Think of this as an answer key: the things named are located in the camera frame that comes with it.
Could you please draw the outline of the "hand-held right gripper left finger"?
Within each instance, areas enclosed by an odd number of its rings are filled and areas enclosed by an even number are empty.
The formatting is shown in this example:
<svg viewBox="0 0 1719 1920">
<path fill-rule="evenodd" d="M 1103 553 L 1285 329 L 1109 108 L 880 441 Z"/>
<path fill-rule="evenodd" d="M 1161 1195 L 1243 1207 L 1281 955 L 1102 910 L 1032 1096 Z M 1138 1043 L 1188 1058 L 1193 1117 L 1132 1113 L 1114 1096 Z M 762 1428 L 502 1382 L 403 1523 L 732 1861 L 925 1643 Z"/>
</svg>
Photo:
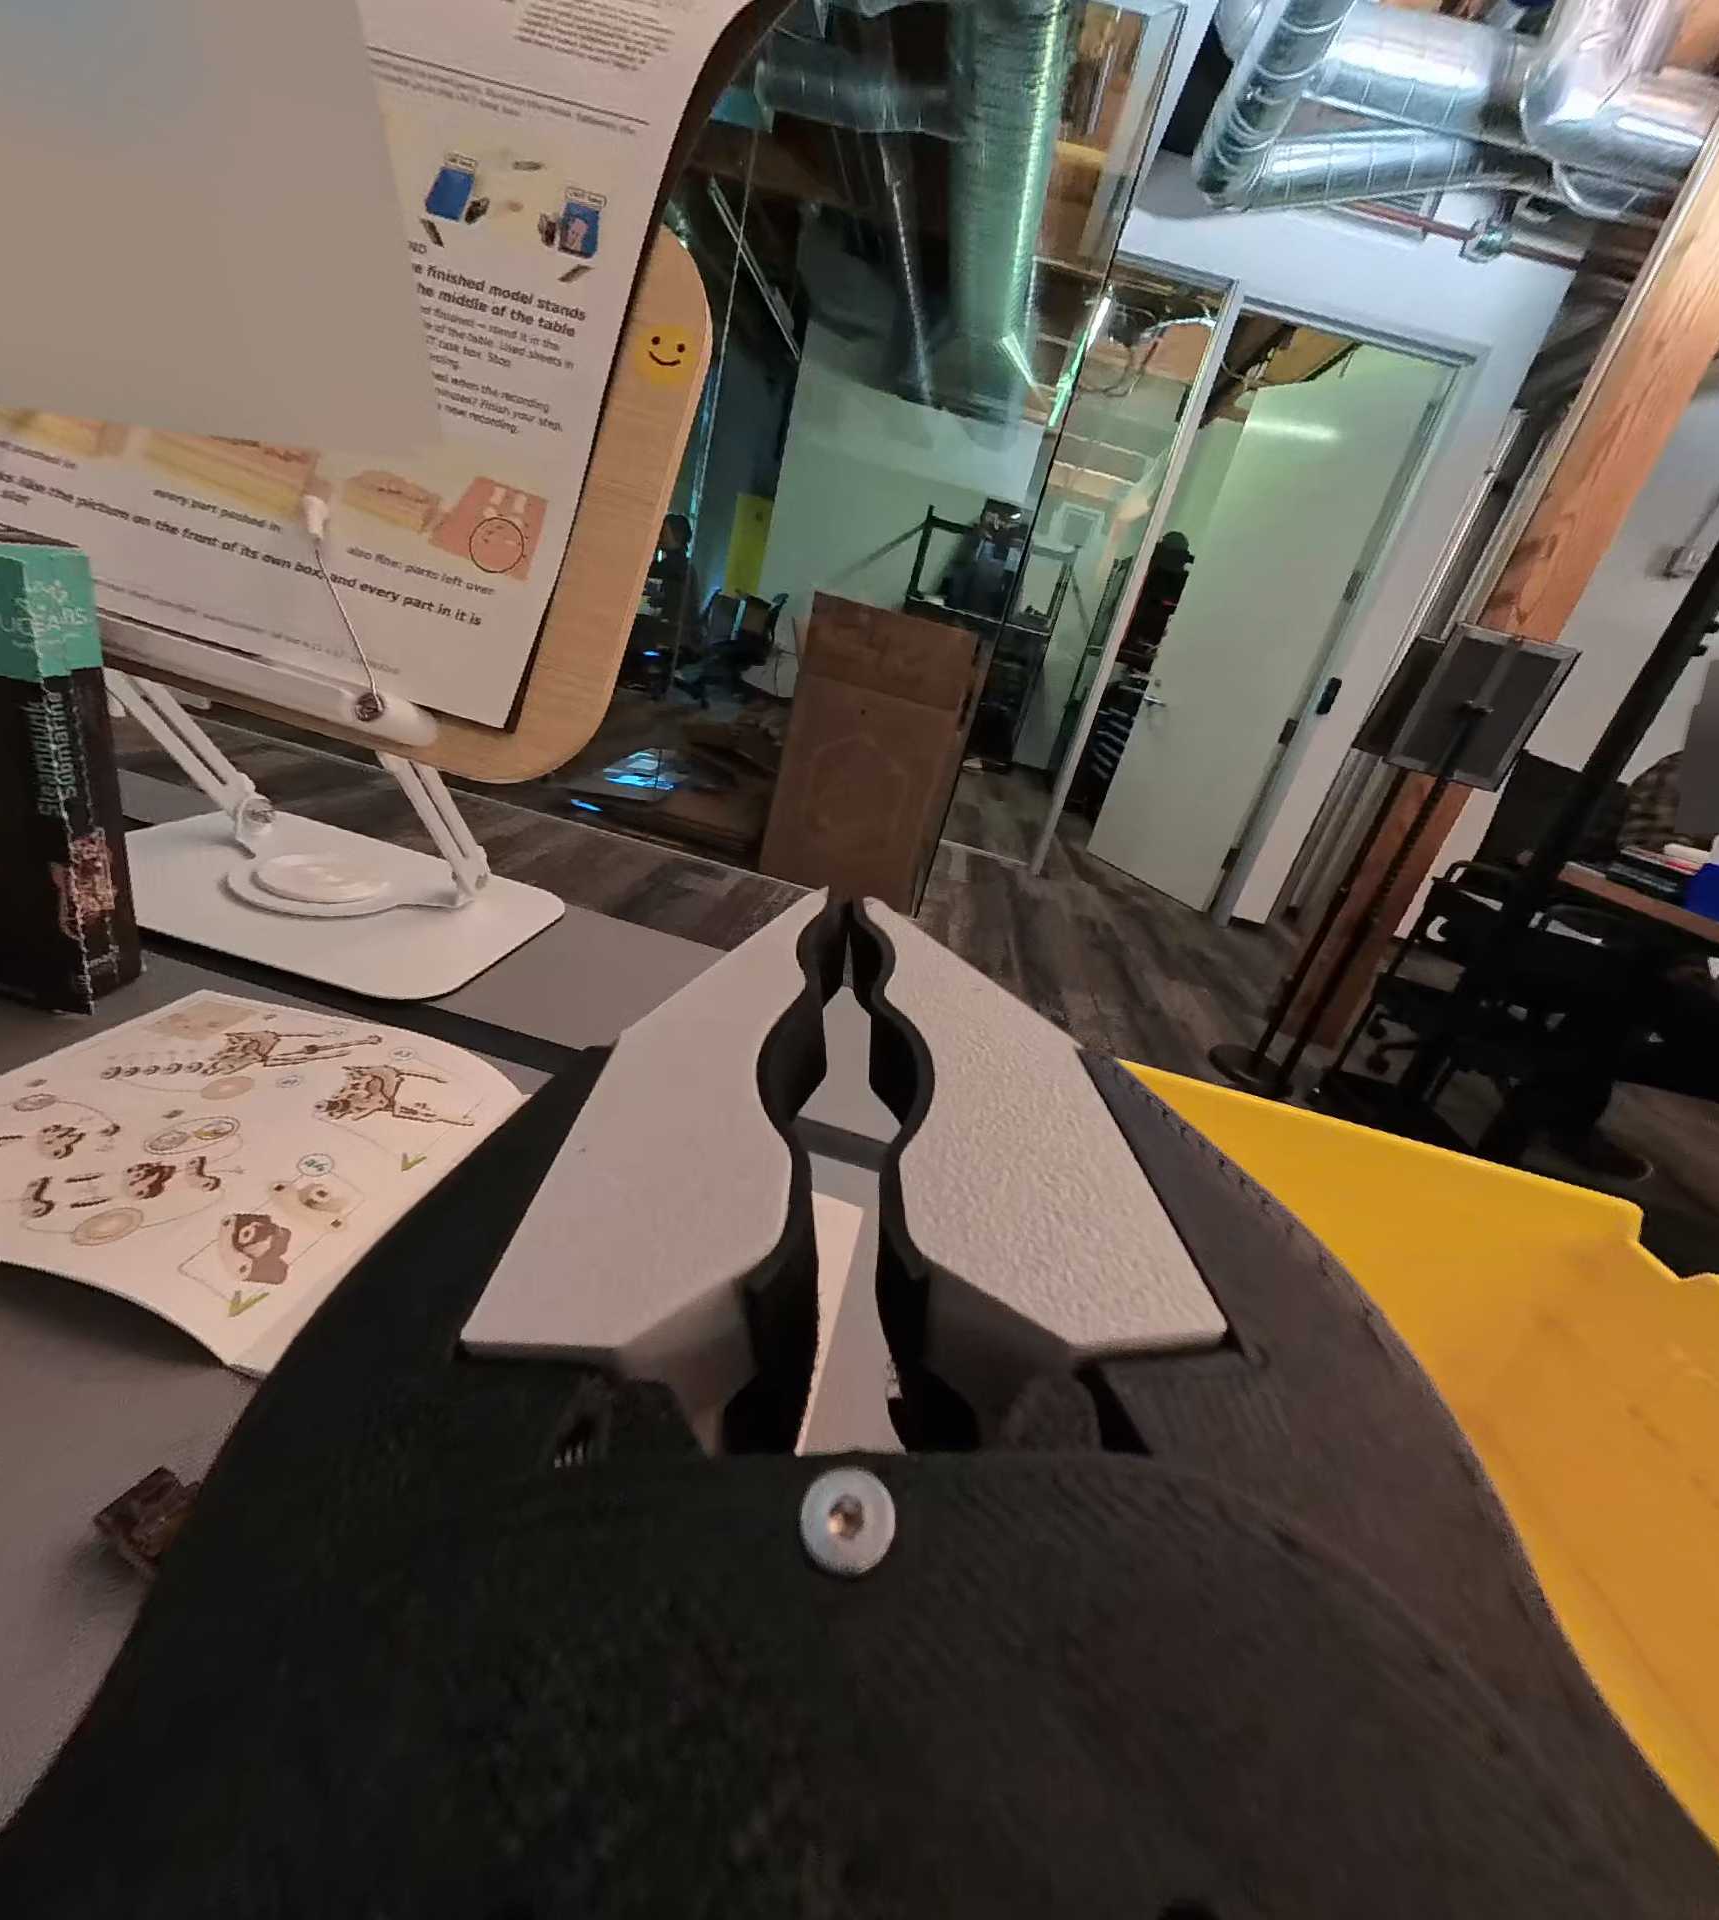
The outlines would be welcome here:
<svg viewBox="0 0 1719 1920">
<path fill-rule="evenodd" d="M 666 1388 L 725 1451 L 795 1451 L 817 1359 L 797 1122 L 823 1084 L 846 902 L 795 901 L 627 1026 L 490 1273 L 460 1347 Z"/>
</svg>

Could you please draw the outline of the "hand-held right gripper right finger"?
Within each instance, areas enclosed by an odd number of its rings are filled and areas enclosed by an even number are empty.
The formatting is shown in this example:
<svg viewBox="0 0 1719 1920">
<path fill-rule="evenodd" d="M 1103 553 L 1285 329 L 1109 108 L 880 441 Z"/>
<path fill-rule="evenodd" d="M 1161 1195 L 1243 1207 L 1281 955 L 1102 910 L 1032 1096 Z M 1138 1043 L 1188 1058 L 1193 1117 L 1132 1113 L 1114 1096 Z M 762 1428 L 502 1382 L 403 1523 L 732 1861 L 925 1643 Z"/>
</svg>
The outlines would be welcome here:
<svg viewBox="0 0 1719 1920">
<path fill-rule="evenodd" d="M 856 905 L 880 1167 L 874 1299 L 908 1403 L 1228 1343 L 1103 1058 L 882 901 Z"/>
</svg>

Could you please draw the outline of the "wooden office desk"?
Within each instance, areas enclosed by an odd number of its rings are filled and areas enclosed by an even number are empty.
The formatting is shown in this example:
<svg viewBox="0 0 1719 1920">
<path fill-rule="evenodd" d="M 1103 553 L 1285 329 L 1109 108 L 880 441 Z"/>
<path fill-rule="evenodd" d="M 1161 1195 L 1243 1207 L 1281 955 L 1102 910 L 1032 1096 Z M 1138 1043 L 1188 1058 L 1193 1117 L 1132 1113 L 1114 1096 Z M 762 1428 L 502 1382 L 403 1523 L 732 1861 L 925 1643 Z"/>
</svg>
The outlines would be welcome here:
<svg viewBox="0 0 1719 1920">
<path fill-rule="evenodd" d="M 1590 901 L 1612 905 L 1615 910 L 1659 923 L 1692 949 L 1719 955 L 1719 919 L 1697 915 L 1683 902 L 1640 893 L 1633 886 L 1577 863 L 1567 863 L 1557 871 L 1557 883 Z"/>
</svg>

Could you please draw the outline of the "wooden support post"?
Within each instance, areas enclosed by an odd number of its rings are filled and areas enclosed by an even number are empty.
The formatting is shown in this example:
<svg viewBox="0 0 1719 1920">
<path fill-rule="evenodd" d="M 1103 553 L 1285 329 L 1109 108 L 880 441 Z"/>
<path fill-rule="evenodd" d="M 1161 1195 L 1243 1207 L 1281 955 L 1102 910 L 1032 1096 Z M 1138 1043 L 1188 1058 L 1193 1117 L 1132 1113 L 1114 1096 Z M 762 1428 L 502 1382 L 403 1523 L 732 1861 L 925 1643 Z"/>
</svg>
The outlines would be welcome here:
<svg viewBox="0 0 1719 1920">
<path fill-rule="evenodd" d="M 1590 370 L 1499 524 L 1472 583 L 1485 628 L 1560 640 L 1590 574 L 1719 351 L 1719 117 Z M 1475 792 L 1401 771 L 1303 944 L 1281 1032 L 1337 1038 Z"/>
</svg>

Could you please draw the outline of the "open instruction booklet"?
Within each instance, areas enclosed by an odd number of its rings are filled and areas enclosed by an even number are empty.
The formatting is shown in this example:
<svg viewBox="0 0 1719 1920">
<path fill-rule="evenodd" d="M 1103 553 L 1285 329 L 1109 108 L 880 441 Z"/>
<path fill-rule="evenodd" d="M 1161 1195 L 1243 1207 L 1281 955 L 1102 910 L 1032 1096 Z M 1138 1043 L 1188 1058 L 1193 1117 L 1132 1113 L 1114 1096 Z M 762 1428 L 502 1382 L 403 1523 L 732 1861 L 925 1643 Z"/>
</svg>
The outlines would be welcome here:
<svg viewBox="0 0 1719 1920">
<path fill-rule="evenodd" d="M 590 1049 L 590 1082 L 608 1049 Z M 200 993 L 0 1076 L 0 1259 L 115 1294 L 264 1375 L 408 1218 L 460 1330 L 556 1149 L 515 1154 L 472 1252 L 439 1179 L 518 1109 L 453 1043 Z M 567 1129 L 582 1103 L 564 1103 Z"/>
</svg>

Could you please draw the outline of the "silver air duct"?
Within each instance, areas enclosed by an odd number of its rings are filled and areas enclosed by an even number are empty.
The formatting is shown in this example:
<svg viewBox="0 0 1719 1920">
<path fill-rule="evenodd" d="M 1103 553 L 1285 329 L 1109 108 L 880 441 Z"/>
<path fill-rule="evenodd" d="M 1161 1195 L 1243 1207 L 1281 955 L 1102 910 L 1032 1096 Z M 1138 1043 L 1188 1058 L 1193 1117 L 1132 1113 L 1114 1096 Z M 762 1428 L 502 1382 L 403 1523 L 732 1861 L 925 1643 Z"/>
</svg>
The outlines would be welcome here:
<svg viewBox="0 0 1719 1920">
<path fill-rule="evenodd" d="M 1193 183 L 1229 209 L 1503 189 L 1587 220 L 1655 214 L 1719 120 L 1719 77 L 1661 60 L 1683 12 L 1560 2 L 1524 34 L 1393 5 L 1220 5 L 1232 71 Z"/>
<path fill-rule="evenodd" d="M 1036 242 L 1075 46 L 1068 2 L 948 14 L 948 293 L 934 378 L 945 407 L 1017 419 L 1032 388 Z"/>
</svg>

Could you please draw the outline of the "black office chair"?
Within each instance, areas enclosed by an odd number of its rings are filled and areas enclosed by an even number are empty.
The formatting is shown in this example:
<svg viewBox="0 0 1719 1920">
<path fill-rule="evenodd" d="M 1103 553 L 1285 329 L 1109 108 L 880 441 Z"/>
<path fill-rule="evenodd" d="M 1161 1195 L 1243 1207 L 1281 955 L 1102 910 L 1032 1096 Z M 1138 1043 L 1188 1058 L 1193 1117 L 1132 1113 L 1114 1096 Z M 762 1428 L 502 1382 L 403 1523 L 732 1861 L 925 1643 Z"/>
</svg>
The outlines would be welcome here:
<svg viewBox="0 0 1719 1920">
<path fill-rule="evenodd" d="M 1427 886 L 1421 912 L 1380 972 L 1365 1017 L 1376 1122 L 1410 1139 L 1465 1149 L 1447 1117 L 1451 1084 L 1472 1076 L 1497 1094 L 1495 1128 L 1550 1058 L 1562 1022 L 1605 974 L 1593 916 L 1535 919 L 1503 933 L 1514 874 L 1459 863 Z"/>
</svg>

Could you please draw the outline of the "yellow plastic bin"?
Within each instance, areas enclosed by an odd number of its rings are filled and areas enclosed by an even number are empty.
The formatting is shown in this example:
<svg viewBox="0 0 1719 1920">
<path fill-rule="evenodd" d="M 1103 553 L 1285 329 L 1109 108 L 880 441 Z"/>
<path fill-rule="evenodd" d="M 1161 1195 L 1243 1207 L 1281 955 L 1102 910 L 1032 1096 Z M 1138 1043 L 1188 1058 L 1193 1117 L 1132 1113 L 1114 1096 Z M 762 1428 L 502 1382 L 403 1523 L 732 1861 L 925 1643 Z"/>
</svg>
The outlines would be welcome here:
<svg viewBox="0 0 1719 1920">
<path fill-rule="evenodd" d="M 1719 1277 L 1672 1273 L 1628 1201 L 1129 1070 L 1387 1315 L 1600 1692 L 1719 1847 Z"/>
</svg>

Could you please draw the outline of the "white door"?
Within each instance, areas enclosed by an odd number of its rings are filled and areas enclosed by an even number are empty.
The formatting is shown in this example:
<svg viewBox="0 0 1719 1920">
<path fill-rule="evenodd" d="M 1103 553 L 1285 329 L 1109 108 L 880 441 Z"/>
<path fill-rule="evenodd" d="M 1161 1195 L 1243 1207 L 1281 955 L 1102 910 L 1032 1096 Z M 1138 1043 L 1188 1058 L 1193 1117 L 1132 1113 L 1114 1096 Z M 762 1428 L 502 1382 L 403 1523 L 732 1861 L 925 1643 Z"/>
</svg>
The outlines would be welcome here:
<svg viewBox="0 0 1719 1920">
<path fill-rule="evenodd" d="M 1205 516 L 1184 524 L 1193 565 L 1090 830 L 1096 860 L 1212 907 L 1455 380 L 1444 362 L 1367 342 L 1255 393 Z"/>
</svg>

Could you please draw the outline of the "small dark wooden part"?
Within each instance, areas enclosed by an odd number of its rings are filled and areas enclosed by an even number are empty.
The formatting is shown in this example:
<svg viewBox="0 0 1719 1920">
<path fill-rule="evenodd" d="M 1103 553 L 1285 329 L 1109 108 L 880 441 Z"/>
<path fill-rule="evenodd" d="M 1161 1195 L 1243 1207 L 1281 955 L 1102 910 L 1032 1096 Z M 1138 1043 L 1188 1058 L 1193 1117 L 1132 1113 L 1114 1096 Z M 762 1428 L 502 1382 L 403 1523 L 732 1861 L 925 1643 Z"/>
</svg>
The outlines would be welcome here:
<svg viewBox="0 0 1719 1920">
<path fill-rule="evenodd" d="M 153 1578 L 184 1529 L 200 1492 L 198 1478 L 159 1465 L 106 1500 L 93 1528 L 101 1543 L 140 1576 Z"/>
</svg>

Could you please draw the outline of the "brown cardboard box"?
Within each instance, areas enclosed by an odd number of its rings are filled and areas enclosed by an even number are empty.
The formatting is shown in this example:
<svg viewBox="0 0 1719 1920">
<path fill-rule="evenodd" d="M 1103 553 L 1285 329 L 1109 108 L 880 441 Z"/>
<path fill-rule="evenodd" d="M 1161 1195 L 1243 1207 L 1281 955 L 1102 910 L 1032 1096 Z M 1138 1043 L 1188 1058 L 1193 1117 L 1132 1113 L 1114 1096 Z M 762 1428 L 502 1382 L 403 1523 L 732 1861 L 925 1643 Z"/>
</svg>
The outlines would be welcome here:
<svg viewBox="0 0 1719 1920">
<path fill-rule="evenodd" d="M 915 915 L 980 683 L 973 628 L 816 591 L 759 871 Z"/>
</svg>

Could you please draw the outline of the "grey sign stand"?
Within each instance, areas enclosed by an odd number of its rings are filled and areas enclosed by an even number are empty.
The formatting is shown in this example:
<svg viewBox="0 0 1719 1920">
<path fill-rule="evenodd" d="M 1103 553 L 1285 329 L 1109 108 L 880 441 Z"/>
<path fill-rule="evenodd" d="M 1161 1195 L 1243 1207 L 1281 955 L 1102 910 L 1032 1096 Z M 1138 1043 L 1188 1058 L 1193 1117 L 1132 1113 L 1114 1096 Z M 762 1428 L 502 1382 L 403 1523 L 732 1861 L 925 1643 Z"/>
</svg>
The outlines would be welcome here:
<svg viewBox="0 0 1719 1920">
<path fill-rule="evenodd" d="M 1449 790 L 1499 788 L 1569 670 L 1572 649 L 1471 622 L 1418 635 L 1376 694 L 1352 751 L 1391 771 L 1251 1045 L 1216 1045 L 1210 1069 L 1263 1096 L 1291 1090 L 1306 1048 L 1387 916 Z"/>
</svg>

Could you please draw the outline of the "printed instruction sheet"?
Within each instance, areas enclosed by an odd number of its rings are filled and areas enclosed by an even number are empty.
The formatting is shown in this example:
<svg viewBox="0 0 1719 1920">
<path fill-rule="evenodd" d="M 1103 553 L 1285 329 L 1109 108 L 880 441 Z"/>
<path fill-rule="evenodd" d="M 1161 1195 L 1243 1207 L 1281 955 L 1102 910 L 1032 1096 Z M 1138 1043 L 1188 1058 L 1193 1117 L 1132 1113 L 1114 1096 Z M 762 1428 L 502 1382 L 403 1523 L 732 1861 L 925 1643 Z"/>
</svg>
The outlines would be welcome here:
<svg viewBox="0 0 1719 1920">
<path fill-rule="evenodd" d="M 587 492 L 661 179 L 744 5 L 357 5 L 439 429 L 382 454 L 0 404 L 0 524 L 106 648 L 424 743 L 502 727 Z"/>
</svg>

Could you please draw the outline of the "wooden book stand white base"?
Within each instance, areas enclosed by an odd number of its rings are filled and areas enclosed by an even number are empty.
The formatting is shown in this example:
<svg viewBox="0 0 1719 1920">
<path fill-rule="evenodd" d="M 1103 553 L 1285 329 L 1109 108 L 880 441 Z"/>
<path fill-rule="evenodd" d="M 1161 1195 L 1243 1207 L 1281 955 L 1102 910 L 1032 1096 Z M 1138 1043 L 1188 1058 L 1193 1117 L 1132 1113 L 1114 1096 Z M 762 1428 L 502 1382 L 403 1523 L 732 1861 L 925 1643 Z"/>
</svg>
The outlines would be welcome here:
<svg viewBox="0 0 1719 1920">
<path fill-rule="evenodd" d="M 744 5 L 705 69 L 705 77 L 720 79 L 716 98 L 781 10 Z M 556 895 L 492 874 L 446 777 L 508 782 L 556 771 L 588 743 L 610 705 L 703 383 L 647 383 L 638 342 L 655 323 L 705 325 L 711 358 L 703 281 L 665 227 L 661 205 L 714 104 L 690 108 L 673 138 L 558 596 L 505 726 L 434 718 L 429 739 L 382 739 L 260 692 L 135 667 L 106 648 L 111 694 L 206 796 L 188 823 L 145 828 L 129 840 L 137 916 L 148 933 L 367 994 L 419 999 L 470 981 L 558 922 Z M 394 395 L 382 374 L 407 369 L 403 347 L 360 347 L 353 323 L 364 311 L 349 298 L 328 308 L 323 330 L 299 321 L 295 294 L 271 308 L 292 330 L 262 341 L 250 362 L 266 374 L 269 396 L 148 399 L 129 407 L 132 423 L 320 449 L 361 441 L 372 429 L 382 454 L 433 441 L 439 404 L 419 309 L 425 374 Z"/>
</svg>

